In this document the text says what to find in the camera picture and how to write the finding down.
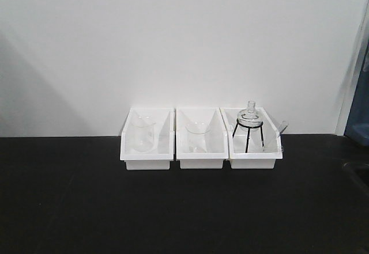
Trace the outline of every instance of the white wall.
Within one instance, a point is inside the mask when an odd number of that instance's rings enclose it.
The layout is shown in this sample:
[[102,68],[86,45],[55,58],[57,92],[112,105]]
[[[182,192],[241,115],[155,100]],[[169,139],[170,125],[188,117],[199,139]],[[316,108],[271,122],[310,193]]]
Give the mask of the white wall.
[[366,0],[0,0],[1,136],[118,135],[131,105],[333,133]]

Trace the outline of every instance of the white plastic tray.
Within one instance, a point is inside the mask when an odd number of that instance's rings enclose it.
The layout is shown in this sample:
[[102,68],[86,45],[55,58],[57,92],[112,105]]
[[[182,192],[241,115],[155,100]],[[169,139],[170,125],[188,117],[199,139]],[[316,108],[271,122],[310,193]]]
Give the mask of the white plastic tray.
[[[133,117],[150,117],[154,122],[154,147],[148,152],[139,152],[132,147]],[[174,109],[131,108],[122,131],[121,160],[127,170],[169,169],[174,159]]]
[[238,127],[232,138],[236,126],[237,114],[244,108],[220,108],[224,124],[228,132],[229,161],[232,169],[273,169],[276,159],[282,159],[281,138],[278,130],[262,107],[256,110],[263,117],[264,142],[268,147],[263,150],[260,130],[251,130],[248,151],[245,153],[247,132]]
[[[210,131],[204,135],[206,153],[190,151],[186,125],[204,123]],[[221,169],[228,159],[227,131],[219,108],[177,108],[176,110],[176,159],[181,169]]]

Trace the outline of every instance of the beaker rim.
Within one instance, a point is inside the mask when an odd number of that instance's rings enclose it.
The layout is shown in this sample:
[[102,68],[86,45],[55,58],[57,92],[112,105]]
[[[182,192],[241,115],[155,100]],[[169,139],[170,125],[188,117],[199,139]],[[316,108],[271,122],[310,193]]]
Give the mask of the beaker rim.
[[[204,126],[203,130],[196,129],[195,127]],[[210,126],[201,122],[191,122],[186,124],[186,130],[192,134],[206,134],[210,131]]]
[[131,124],[134,127],[145,128],[145,127],[153,126],[154,124],[156,124],[156,122],[152,121],[151,117],[149,117],[149,116],[139,116],[137,118],[141,119],[142,123],[135,123],[134,120],[133,120],[131,122]]

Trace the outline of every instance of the black countertop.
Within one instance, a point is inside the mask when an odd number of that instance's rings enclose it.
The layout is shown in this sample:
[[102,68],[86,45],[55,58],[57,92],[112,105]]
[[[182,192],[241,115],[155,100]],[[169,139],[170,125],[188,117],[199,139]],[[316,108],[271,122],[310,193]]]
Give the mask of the black countertop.
[[365,253],[369,197],[342,166],[369,150],[282,142],[273,170],[127,171],[119,137],[1,138],[0,253]]

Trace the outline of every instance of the glassware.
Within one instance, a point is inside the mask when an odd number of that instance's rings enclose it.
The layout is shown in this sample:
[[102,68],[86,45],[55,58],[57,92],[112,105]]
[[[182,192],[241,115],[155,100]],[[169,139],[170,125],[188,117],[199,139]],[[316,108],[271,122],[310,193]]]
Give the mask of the glassware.
[[133,149],[139,152],[147,152],[154,147],[154,125],[150,117],[136,117],[132,120]]
[[247,108],[238,112],[237,115],[238,122],[247,127],[259,127],[262,125],[263,121],[258,111],[255,109],[255,101],[250,100],[247,104]]
[[189,151],[192,153],[207,153],[205,134],[210,131],[210,127],[205,123],[189,123],[186,125],[187,141]]

